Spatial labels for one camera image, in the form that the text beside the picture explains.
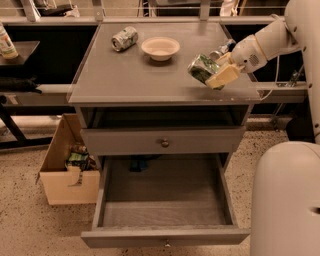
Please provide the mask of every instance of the drawer knob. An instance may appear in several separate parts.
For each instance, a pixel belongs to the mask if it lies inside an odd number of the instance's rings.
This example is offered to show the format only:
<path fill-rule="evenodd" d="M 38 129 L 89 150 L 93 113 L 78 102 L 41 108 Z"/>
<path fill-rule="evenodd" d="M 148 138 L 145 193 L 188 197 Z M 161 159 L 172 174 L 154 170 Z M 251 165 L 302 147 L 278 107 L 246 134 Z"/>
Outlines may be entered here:
<path fill-rule="evenodd" d="M 161 141 L 161 146 L 162 146 L 163 148 L 169 147 L 169 141 L 168 141 L 167 139 L 163 139 L 163 140 Z"/>

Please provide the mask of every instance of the open cardboard box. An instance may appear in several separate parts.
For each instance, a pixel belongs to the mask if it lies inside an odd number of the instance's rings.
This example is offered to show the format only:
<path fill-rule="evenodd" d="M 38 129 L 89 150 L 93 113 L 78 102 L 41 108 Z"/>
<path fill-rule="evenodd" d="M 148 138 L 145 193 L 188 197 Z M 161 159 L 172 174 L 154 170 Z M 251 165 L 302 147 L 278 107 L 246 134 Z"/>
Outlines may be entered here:
<path fill-rule="evenodd" d="M 80 172 L 65 169 L 70 146 L 83 143 L 80 129 L 76 114 L 64 114 L 49 146 L 40 169 L 40 179 L 50 205 L 96 203 L 100 172 L 84 171 L 82 184 L 75 185 Z"/>

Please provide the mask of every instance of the speckled floor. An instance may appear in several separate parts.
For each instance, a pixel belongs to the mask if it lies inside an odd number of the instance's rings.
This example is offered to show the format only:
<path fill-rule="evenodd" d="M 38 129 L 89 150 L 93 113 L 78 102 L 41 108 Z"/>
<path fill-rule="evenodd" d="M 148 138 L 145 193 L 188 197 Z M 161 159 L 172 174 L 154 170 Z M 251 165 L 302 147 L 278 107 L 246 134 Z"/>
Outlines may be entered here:
<path fill-rule="evenodd" d="M 30 130 L 27 136 L 34 134 Z M 232 156 L 226 179 L 242 228 L 250 228 L 256 163 L 268 148 L 283 141 L 287 141 L 283 131 L 247 131 Z M 35 184 L 47 148 L 0 151 L 0 255 L 249 255 L 250 237 L 235 246 L 89 249 L 80 233 L 90 230 L 95 206 L 50 206 L 41 182 Z"/>

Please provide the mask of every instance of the open drawer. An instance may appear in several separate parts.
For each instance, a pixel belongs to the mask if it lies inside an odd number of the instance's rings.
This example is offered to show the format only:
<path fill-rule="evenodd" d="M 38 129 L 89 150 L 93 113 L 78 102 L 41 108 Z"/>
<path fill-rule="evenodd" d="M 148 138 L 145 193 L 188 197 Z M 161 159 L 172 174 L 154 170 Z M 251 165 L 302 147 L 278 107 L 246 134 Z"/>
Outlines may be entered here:
<path fill-rule="evenodd" d="M 89 247 L 239 244 L 239 229 L 216 154 L 161 155 L 142 172 L 129 157 L 106 160 Z"/>

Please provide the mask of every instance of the small bowl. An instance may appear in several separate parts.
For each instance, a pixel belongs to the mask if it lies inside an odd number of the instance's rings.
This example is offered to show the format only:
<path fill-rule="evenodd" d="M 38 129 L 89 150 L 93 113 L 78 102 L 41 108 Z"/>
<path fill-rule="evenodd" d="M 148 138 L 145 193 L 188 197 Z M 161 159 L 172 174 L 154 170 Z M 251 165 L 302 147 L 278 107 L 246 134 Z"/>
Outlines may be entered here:
<path fill-rule="evenodd" d="M 153 60 L 165 61 L 180 50 L 180 44 L 169 37 L 152 37 L 142 43 L 141 49 Z"/>

